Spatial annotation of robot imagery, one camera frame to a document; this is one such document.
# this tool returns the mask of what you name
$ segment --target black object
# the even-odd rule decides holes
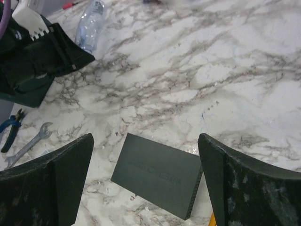
[[[0,226],[71,226],[75,223],[94,140],[70,144],[0,172]]]
[[[14,116],[15,117],[15,121],[16,122],[20,122],[24,118],[24,116],[25,116],[24,112],[22,111],[22,109],[20,109],[18,111],[18,113]],[[11,125],[8,138],[7,138],[4,146],[1,149],[2,153],[7,153],[9,151],[9,149],[11,148],[11,146],[13,145],[13,143],[15,141],[15,138],[16,138],[16,136],[18,134],[20,126],[21,126],[20,123],[18,123],[18,124],[12,124]]]
[[[127,134],[111,181],[186,220],[201,176],[198,156]]]
[[[2,15],[3,4],[0,3]],[[38,107],[55,77],[77,71],[95,60],[79,48],[58,23],[42,16],[49,33],[31,40],[13,18],[0,40],[0,98]]]
[[[218,226],[300,226],[301,173],[240,153],[207,134],[198,149]]]

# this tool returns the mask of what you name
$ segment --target pliers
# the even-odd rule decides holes
[[[12,146],[19,128],[21,127],[21,120],[25,117],[25,113],[20,109],[16,115],[11,115],[8,120],[0,125],[0,133],[2,133],[7,127],[11,125],[11,129],[4,146],[1,149],[2,153],[7,153]]]

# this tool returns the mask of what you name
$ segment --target marble table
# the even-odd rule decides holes
[[[50,20],[74,39],[86,5]],[[28,109],[7,154],[48,121],[52,136],[19,164],[93,134],[76,226],[208,224],[212,207],[204,178],[186,221],[110,181],[128,132],[193,154],[199,134],[207,133],[259,160],[301,171],[300,1],[199,0],[186,8],[110,0],[107,5],[97,60],[55,80],[40,108]],[[4,159],[2,154],[0,170]]]

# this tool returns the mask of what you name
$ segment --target cable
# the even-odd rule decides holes
[[[10,19],[10,15],[11,15],[11,10],[10,10],[11,2],[10,1],[11,0],[5,0],[5,2],[4,2],[2,18],[1,18],[1,22],[0,22],[0,40],[1,40],[2,36],[4,35],[4,32],[8,26],[8,22]]]

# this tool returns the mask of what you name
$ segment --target wrench head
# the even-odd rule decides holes
[[[52,125],[51,122],[46,122],[42,125],[40,132],[39,132],[39,136],[41,139],[47,139],[48,137],[51,136],[52,132],[48,131],[48,127]]]

